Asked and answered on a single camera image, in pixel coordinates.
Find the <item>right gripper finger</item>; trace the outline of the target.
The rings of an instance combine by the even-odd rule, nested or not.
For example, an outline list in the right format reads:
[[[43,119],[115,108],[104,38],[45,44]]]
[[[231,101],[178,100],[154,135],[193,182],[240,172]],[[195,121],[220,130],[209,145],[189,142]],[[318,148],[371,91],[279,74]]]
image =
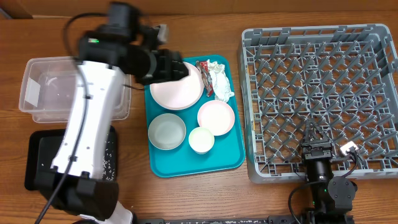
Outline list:
[[[318,126],[313,118],[309,118],[305,123],[303,142],[309,143],[314,140],[320,140]]]
[[[313,124],[313,135],[317,142],[330,142],[329,135],[316,122]]]

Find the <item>large pink plate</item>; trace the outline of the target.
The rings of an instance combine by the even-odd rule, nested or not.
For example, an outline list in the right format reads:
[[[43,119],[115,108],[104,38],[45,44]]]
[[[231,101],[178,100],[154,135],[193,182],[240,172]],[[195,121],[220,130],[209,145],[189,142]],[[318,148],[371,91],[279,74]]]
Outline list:
[[[184,110],[194,105],[202,96],[204,84],[199,70],[188,62],[188,76],[179,81],[150,85],[150,93],[160,106],[168,110]]]

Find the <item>red foil wrapper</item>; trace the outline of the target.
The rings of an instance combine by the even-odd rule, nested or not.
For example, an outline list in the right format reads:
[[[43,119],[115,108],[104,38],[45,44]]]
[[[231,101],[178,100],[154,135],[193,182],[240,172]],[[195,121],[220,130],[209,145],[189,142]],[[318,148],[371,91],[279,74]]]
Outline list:
[[[199,61],[197,60],[195,62],[196,68],[200,71],[201,73],[201,79],[204,84],[204,88],[206,90],[206,95],[207,97],[210,97],[213,93],[213,85],[212,85],[212,79],[208,71],[208,63],[206,61]]]

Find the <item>white napkin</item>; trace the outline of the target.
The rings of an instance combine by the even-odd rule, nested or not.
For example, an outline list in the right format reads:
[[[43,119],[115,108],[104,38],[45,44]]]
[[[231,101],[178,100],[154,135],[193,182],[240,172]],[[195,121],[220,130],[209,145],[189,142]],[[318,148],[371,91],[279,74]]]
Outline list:
[[[234,92],[231,89],[229,79],[226,76],[225,65],[218,62],[210,62],[210,60],[207,60],[206,62],[208,73],[211,77],[213,91],[215,93],[215,100],[227,103],[229,99],[234,96]]]

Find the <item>grey bowl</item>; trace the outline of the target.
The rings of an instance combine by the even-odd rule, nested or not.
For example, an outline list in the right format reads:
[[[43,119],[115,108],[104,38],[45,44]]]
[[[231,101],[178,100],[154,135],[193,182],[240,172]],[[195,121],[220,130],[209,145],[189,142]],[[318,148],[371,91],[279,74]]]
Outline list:
[[[164,151],[172,150],[181,143],[186,136],[186,126],[183,120],[171,113],[164,113],[155,117],[148,127],[148,138],[156,148]]]

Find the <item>pink bowl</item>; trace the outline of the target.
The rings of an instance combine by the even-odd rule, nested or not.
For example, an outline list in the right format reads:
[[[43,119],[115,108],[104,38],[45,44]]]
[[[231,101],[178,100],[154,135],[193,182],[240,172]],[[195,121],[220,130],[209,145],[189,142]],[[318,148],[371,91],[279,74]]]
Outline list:
[[[222,136],[234,126],[235,114],[229,104],[211,100],[200,107],[197,121],[200,127],[208,129],[214,136]]]

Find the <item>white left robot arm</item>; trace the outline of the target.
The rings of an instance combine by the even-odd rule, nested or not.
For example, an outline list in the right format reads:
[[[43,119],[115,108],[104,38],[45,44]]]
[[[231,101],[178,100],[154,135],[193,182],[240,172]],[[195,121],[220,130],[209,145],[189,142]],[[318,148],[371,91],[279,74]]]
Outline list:
[[[47,207],[79,216],[83,223],[132,223],[134,214],[118,200],[119,185],[103,179],[114,102],[126,75],[150,85],[181,80],[188,69],[178,52],[162,48],[166,25],[142,25],[142,12],[125,2],[112,2],[105,16],[105,24],[79,40],[67,128],[50,169],[38,172],[35,184]]]

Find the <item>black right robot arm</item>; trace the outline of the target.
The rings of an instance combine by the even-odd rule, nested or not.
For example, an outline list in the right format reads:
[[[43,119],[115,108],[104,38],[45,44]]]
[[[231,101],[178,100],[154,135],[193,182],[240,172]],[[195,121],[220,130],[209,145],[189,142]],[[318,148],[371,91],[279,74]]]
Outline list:
[[[326,215],[344,215],[351,211],[357,186],[345,176],[333,174],[332,141],[312,118],[305,122],[300,148],[315,211]]]

